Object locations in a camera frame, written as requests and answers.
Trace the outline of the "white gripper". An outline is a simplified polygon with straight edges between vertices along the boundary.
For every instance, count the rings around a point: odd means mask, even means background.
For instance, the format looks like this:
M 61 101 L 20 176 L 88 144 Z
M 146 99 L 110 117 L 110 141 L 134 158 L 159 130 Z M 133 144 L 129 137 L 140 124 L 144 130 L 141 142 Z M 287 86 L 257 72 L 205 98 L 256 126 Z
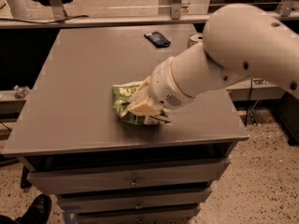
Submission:
M 135 116 L 157 116 L 163 111 L 163 107 L 176 110 L 194 100 L 178 87 L 172 72 L 174 60 L 174 57 L 170 57 L 156 66 L 150 77 L 128 99 L 129 105 L 121 112 L 122 117 L 128 113 Z

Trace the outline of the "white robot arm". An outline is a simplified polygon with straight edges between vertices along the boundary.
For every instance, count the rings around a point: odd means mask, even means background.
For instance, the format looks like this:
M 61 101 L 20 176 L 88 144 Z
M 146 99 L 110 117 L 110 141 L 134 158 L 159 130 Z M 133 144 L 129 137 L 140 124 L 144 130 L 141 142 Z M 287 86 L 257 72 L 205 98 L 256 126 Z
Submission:
M 156 116 L 200 93 L 257 77 L 299 98 L 299 35 L 267 12 L 247 4 L 210 15 L 203 40 L 156 66 L 129 98 L 128 112 Z

